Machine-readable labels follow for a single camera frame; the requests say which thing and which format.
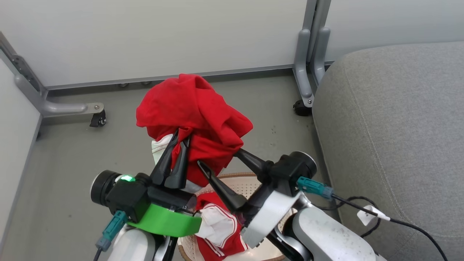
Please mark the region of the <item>black caster wheel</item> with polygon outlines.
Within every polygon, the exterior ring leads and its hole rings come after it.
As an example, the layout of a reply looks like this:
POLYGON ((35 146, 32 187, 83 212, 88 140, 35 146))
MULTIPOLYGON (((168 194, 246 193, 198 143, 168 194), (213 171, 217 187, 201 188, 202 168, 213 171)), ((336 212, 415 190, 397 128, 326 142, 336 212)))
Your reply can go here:
POLYGON ((300 116, 300 117, 308 117, 309 115, 312 114, 312 107, 306 107, 304 105, 303 100, 298 100, 297 102, 295 102, 292 108, 295 114, 297 114, 297 116, 300 116))
POLYGON ((103 109, 101 112, 93 114, 91 123, 89 126, 93 128, 104 126, 106 124, 106 120, 107 120, 106 113, 105 113, 105 110, 103 109))

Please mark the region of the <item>long grey partition foot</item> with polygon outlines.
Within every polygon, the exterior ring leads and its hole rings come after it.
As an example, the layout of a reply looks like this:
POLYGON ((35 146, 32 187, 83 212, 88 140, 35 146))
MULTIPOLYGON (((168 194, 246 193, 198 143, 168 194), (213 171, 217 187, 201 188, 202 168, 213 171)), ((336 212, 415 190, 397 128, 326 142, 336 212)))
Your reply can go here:
POLYGON ((43 117, 87 115, 104 112, 103 103, 55 103, 48 101, 20 73, 15 73, 13 81, 43 117))

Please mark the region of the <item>grey partition upright post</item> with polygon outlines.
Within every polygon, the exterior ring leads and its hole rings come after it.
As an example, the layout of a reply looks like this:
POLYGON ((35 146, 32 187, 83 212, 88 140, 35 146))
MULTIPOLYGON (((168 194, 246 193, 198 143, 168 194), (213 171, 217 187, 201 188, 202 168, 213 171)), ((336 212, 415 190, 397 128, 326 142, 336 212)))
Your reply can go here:
POLYGON ((319 30, 325 26, 331 0, 307 0, 303 29, 310 30, 307 63, 310 63, 318 39, 319 30))

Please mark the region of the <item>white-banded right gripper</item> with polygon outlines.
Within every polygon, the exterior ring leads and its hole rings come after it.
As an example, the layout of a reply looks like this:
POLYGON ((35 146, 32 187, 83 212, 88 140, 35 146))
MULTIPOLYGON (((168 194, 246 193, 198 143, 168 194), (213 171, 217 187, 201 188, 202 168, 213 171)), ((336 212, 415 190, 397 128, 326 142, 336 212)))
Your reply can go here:
MULTIPOLYGON (((269 172, 274 162, 262 160, 244 149, 239 149, 234 157, 244 163, 257 176, 257 180, 270 180, 269 172)), ((197 164, 204 177, 232 214, 248 212, 248 200, 243 195, 237 194, 217 178, 214 171, 204 162, 197 161, 197 164)), ((249 198, 251 203, 258 203, 260 208, 252 215, 251 220, 244 225, 241 231, 244 243, 250 248, 257 247, 293 208, 301 195, 301 191, 298 191, 294 196, 285 195, 275 191, 270 185, 262 183, 249 198)))

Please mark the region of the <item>grey partition bottom rail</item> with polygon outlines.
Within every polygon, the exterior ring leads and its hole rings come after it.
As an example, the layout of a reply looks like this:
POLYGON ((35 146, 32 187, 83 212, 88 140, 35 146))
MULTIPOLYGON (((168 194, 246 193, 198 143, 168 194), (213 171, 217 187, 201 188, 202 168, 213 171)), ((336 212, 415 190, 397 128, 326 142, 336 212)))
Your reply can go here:
MULTIPOLYGON (((229 76, 229 75, 239 75, 244 73, 262 73, 265 71, 278 71, 278 70, 292 70, 293 64, 288 65, 278 65, 278 66, 265 66, 265 67, 255 67, 255 68, 246 68, 246 69, 234 69, 234 70, 222 70, 222 71, 211 71, 211 72, 201 72, 195 73, 196 75, 202 77, 211 77, 211 76, 229 76)), ((120 79, 120 80, 107 80, 107 81, 98 81, 98 82, 87 82, 80 84, 63 84, 56 86, 46 86, 47 91, 61 91, 61 90, 73 90, 73 89, 83 89, 87 87, 101 87, 101 86, 119 86, 120 84, 136 84, 142 82, 155 82, 169 79, 172 77, 177 77, 177 74, 174 75, 165 75, 165 76, 150 76, 144 78, 135 78, 135 79, 120 79)))
POLYGON ((23 184, 24 184, 24 176, 25 176, 25 172, 26 172, 26 169, 28 167, 28 164, 30 162, 30 156, 33 152, 33 147, 36 143, 36 139, 37 139, 37 136, 38 136, 38 133, 39 133, 39 130, 40 130, 40 126, 41 126, 41 123, 42 123, 42 120, 43 120, 43 116, 39 116, 38 118, 38 122, 37 122, 37 125, 36 125, 36 129, 35 129, 35 132, 33 134, 33 139, 30 143, 30 146, 29 146, 29 150, 28 150, 28 154, 25 158, 25 164, 24 164, 24 167, 23 167, 23 170, 21 172, 21 175, 19 176, 19 181, 18 181, 18 185, 17 185, 17 190, 16 190, 16 193, 14 195, 14 199, 13 199, 13 205, 11 207, 11 211, 9 213, 9 216, 8 216, 8 219, 7 219, 7 223, 5 225, 5 232, 3 233, 3 236, 2 236, 2 240, 0 242, 0 256, 2 255, 2 253, 4 252, 5 250, 5 245, 6 245, 6 240, 7 240, 7 236, 8 236, 8 232, 11 228, 11 225, 12 225, 12 222, 13 222, 13 216, 14 216, 14 211, 16 210, 17 208, 17 205, 18 205, 18 200, 20 198, 20 194, 21 194, 21 189, 23 187, 23 184))

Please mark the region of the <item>red white-striped garment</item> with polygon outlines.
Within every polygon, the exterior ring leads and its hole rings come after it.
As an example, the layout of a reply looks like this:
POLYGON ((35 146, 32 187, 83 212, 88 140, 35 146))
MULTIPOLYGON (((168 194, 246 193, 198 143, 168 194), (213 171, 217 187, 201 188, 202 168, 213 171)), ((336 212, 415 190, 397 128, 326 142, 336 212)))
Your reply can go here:
POLYGON ((180 74, 153 86, 136 109, 136 124, 153 139, 154 159, 159 160, 175 133, 180 141, 190 137, 187 164, 189 191, 208 181, 197 161, 217 175, 243 146, 242 137, 253 129, 251 121, 229 106, 201 76, 180 74))

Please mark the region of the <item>grey fabric sofa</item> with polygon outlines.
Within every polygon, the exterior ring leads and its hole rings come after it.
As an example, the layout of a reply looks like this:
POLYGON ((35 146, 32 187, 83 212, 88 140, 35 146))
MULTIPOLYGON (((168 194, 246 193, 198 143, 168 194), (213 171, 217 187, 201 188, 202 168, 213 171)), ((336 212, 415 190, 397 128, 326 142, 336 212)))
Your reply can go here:
POLYGON ((464 261, 464 41, 346 54, 312 115, 336 195, 373 200, 464 261))

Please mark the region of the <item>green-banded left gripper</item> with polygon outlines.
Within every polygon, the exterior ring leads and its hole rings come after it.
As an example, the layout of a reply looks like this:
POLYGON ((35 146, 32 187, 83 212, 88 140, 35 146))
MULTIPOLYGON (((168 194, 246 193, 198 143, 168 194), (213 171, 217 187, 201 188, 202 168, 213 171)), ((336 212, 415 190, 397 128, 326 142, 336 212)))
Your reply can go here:
POLYGON ((187 184, 188 156, 191 137, 179 142, 179 155, 172 167, 172 151, 178 143, 178 131, 156 142, 155 167, 150 174, 153 186, 148 188, 151 205, 137 223, 129 226, 162 236, 185 237, 199 231, 202 219, 195 216, 195 194, 182 191, 187 184))

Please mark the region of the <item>cream perforated laundry basket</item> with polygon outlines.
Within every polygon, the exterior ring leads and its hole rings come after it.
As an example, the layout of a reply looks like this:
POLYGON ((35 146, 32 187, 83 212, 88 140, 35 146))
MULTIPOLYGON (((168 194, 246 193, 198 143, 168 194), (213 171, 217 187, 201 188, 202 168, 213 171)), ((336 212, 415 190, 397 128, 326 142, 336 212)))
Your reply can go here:
MULTIPOLYGON (((252 172, 220 174, 218 176, 232 190, 249 198, 260 186, 252 172)), ((186 236, 178 240, 179 253, 183 261, 204 261, 195 236, 186 236)), ((259 246, 226 257, 223 261, 284 261, 285 256, 269 240, 264 239, 259 246)))

